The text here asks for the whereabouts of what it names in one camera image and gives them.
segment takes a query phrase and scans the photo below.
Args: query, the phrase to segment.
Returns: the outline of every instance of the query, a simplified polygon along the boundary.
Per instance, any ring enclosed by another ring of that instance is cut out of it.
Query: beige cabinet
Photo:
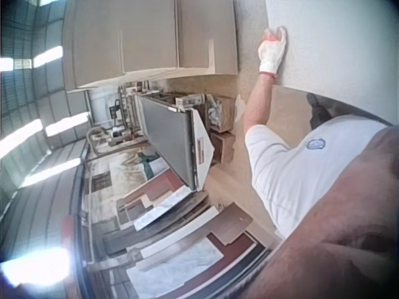
[[[70,0],[68,91],[207,74],[237,74],[233,0]]]

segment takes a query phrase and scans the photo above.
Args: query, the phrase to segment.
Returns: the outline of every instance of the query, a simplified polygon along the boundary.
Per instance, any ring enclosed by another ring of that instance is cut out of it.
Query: bright light
[[[50,61],[62,57],[62,46],[54,47],[33,58],[33,67],[40,67]]]
[[[80,164],[80,158],[76,158],[73,160],[69,160],[65,163],[58,164],[52,168],[43,170],[39,173],[33,174],[32,176],[27,176],[24,182],[22,183],[21,187],[33,185],[35,183],[43,181],[44,179],[48,179],[51,176],[55,176],[56,174],[59,174],[65,170],[76,167],[79,164]]]
[[[46,127],[46,134],[48,136],[53,136],[59,134],[65,130],[71,129],[74,126],[85,123],[88,120],[88,112],[83,112],[78,115],[74,115],[71,117],[66,117],[58,121],[57,123],[53,123]]]
[[[14,59],[14,70],[31,69],[32,59]]]
[[[50,4],[51,2],[56,2],[58,0],[39,0],[39,1],[40,1],[39,6],[43,6],[43,5],[46,5],[46,4]]]
[[[43,130],[42,122],[40,120],[34,120],[6,136],[0,141],[0,159],[31,137],[34,133],[41,130]]]
[[[69,265],[68,251],[54,247],[4,262],[1,264],[1,270],[14,287],[21,283],[46,286],[68,276]]]
[[[14,60],[12,58],[0,58],[0,72],[14,70]]]

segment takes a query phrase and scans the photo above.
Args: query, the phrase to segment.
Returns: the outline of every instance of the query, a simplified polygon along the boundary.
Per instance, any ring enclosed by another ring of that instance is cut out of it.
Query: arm
[[[279,35],[266,30],[264,41],[259,47],[258,54],[261,60],[259,78],[249,96],[244,115],[244,133],[254,125],[265,125],[269,120],[272,86],[275,82],[284,49],[286,46],[286,32],[279,28]]]

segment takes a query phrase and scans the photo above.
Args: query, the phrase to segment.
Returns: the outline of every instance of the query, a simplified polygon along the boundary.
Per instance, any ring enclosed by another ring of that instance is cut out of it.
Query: marble slab
[[[176,290],[222,258],[223,254],[204,238],[157,267],[146,272],[133,267],[127,269],[127,275],[139,298],[151,299]]]
[[[156,206],[151,211],[142,215],[135,222],[135,228],[137,231],[143,229],[148,224],[153,222],[154,220],[161,217],[164,213],[168,212],[172,207],[181,202],[184,198],[186,198],[189,194],[192,193],[192,190],[187,186],[182,186],[177,189],[171,196],[166,198],[161,204]]]

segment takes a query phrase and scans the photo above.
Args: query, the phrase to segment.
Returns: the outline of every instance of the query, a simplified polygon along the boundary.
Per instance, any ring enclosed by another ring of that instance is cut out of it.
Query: white board
[[[266,0],[287,29],[280,80],[399,122],[398,14],[389,1]]]

